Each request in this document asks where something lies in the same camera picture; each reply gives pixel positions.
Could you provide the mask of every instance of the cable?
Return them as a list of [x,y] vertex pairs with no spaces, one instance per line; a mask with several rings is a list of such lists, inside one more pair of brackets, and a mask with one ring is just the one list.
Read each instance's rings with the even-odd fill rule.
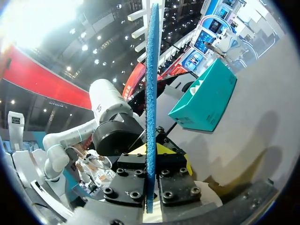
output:
[[99,169],[102,169],[102,170],[111,170],[111,168],[113,167],[113,164],[112,164],[112,162],[110,161],[110,159],[109,159],[108,157],[105,157],[105,158],[106,158],[107,161],[109,162],[110,167],[103,168],[103,167],[101,167],[101,166],[98,166],[98,165],[94,164],[94,163],[91,162],[89,159],[87,159],[87,158],[85,157],[85,155],[83,155],[77,148],[75,148],[75,147],[73,147],[73,146],[67,146],[66,148],[71,148],[71,149],[73,149],[78,155],[81,155],[81,157],[82,157],[83,159],[85,159],[85,160],[88,162],[88,164],[92,164],[92,165],[93,165],[94,167],[96,167],[96,168],[99,168]]

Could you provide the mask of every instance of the red banner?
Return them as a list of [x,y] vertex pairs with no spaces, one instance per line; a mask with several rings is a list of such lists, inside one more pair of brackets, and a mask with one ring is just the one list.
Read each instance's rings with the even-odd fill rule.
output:
[[185,73],[187,72],[187,70],[182,67],[180,64],[177,64],[174,69],[172,69],[172,71],[169,72],[169,75],[170,76],[174,76],[174,75],[177,75],[177,74],[182,74],[182,73]]
[[144,76],[145,72],[146,72],[146,67],[139,62],[134,68],[134,70],[132,71],[124,87],[122,96],[125,100],[127,100],[130,96],[132,96],[137,83]]
[[15,47],[9,52],[9,58],[11,62],[5,69],[5,80],[39,95],[91,109],[88,92],[52,73]]

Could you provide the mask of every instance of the wire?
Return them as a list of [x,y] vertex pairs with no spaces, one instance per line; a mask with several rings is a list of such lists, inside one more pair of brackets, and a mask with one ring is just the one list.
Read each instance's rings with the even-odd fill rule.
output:
[[87,159],[87,158],[85,157],[85,155],[83,155],[77,148],[75,148],[75,147],[73,147],[73,146],[67,146],[66,148],[71,148],[71,149],[73,149],[78,155],[81,155],[81,157],[82,157],[83,159],[85,159],[85,160],[88,162],[88,164],[92,164],[92,165],[93,165],[94,167],[96,167],[96,168],[99,168],[99,169],[102,169],[102,170],[111,170],[111,168],[113,167],[113,164],[112,164],[112,162],[110,161],[110,159],[109,159],[108,157],[105,157],[105,158],[106,158],[107,161],[109,162],[110,166],[107,167],[107,168],[103,168],[103,167],[101,167],[101,166],[98,166],[98,165],[94,164],[94,163],[91,162],[89,159]]
[[41,206],[41,207],[44,207],[44,208],[46,208],[46,209],[49,209],[47,206],[45,206],[45,205],[42,205],[42,204],[40,204],[40,203],[33,203],[33,204],[31,204],[32,206]]

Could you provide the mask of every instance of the white robotic arm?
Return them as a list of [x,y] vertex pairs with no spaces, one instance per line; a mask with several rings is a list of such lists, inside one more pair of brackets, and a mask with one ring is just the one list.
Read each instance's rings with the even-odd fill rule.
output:
[[59,178],[59,175],[69,163],[65,150],[86,140],[103,122],[109,121],[118,113],[126,113],[133,117],[130,105],[108,80],[96,80],[90,87],[90,101],[95,119],[72,129],[48,134],[43,139],[43,146],[47,152],[44,173],[50,180]]
[[66,148],[88,139],[97,126],[94,119],[72,129],[46,135],[43,139],[48,157],[44,168],[45,176],[49,179],[58,178],[69,163]]

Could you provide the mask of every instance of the robotic arm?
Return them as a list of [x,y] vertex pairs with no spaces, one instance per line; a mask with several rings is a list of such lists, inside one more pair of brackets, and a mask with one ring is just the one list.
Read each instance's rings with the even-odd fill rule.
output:
[[[43,139],[48,157],[44,173],[49,180],[57,180],[69,163],[69,157],[65,152],[68,147],[88,139],[94,132],[96,132],[96,137],[93,138],[93,141],[98,142],[105,135],[102,132],[103,130],[115,129],[115,126],[120,126],[120,122],[124,122],[125,118],[136,117],[129,104],[108,80],[96,80],[91,85],[89,93],[95,118],[72,129],[56,134],[48,134]],[[123,115],[122,118],[119,117],[119,121],[116,121],[118,119],[115,118],[120,114]],[[106,124],[103,129],[97,129],[110,120],[114,120],[114,123]]]

